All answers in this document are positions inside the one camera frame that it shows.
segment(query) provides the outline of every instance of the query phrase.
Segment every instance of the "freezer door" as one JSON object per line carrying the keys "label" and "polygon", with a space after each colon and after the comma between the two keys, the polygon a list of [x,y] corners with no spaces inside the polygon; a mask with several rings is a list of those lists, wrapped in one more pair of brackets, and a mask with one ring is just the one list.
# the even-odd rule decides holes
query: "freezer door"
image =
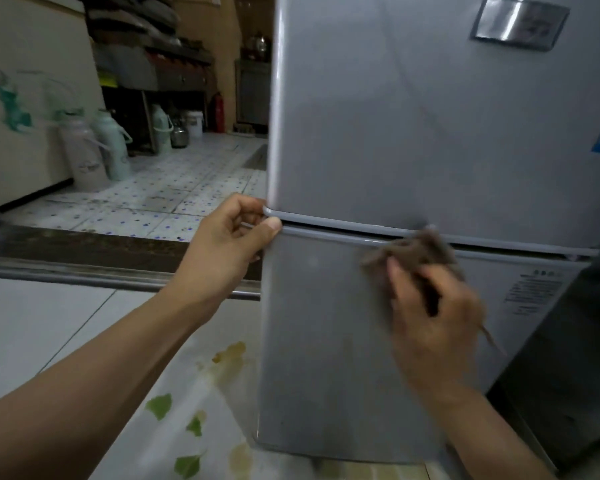
{"label": "freezer door", "polygon": [[268,206],[597,247],[600,0],[540,0],[548,52],[472,38],[482,1],[278,0]]}
{"label": "freezer door", "polygon": [[[410,463],[435,458],[440,432],[400,379],[388,300],[360,270],[381,243],[286,226],[264,259],[256,439],[286,452]],[[486,391],[581,265],[458,252],[506,355],[480,338],[472,380]]]}

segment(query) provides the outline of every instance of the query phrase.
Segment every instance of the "fire extinguisher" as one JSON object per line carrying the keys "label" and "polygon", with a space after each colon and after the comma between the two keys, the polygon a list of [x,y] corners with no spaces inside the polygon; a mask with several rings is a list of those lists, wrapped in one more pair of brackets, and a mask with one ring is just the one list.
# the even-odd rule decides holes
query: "fire extinguisher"
{"label": "fire extinguisher", "polygon": [[215,120],[216,120],[216,133],[224,133],[224,99],[222,94],[216,93],[214,95],[215,105]]}

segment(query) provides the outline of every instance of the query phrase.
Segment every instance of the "metal pot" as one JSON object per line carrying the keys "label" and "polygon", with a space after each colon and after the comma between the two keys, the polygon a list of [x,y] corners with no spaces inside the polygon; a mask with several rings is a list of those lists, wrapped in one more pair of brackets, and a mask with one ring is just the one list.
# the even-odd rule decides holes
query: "metal pot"
{"label": "metal pot", "polygon": [[174,120],[171,132],[171,147],[186,148],[189,144],[189,130],[182,120]]}

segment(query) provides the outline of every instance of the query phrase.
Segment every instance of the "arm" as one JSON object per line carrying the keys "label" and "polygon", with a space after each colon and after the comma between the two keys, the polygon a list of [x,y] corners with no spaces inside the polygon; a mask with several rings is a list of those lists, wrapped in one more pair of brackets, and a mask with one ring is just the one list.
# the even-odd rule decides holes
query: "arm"
{"label": "arm", "polygon": [[484,320],[479,298],[444,266],[424,266],[419,273],[441,297],[438,315],[430,317],[411,277],[394,258],[388,261],[388,273],[396,295],[395,359],[471,476],[475,480],[554,479],[487,399],[463,384]]}
{"label": "arm", "polygon": [[[0,399],[0,479],[86,479],[184,341],[280,231],[235,194],[202,220],[163,290]],[[242,222],[256,225],[252,230]]]}

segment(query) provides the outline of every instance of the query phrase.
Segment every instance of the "brown rag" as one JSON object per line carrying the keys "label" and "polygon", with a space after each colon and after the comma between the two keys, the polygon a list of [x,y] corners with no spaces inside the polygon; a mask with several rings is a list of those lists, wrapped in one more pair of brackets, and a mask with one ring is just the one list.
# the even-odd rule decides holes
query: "brown rag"
{"label": "brown rag", "polygon": [[[362,261],[362,268],[383,288],[387,295],[393,291],[386,273],[386,260],[393,256],[400,266],[411,274],[414,284],[422,294],[429,316],[438,314],[440,294],[425,278],[416,273],[424,264],[444,264],[460,281],[464,281],[464,273],[456,261],[454,250],[440,238],[440,234],[432,229],[423,229],[413,238],[398,239],[382,248],[371,251]],[[485,327],[481,327],[488,342],[499,348]]]}

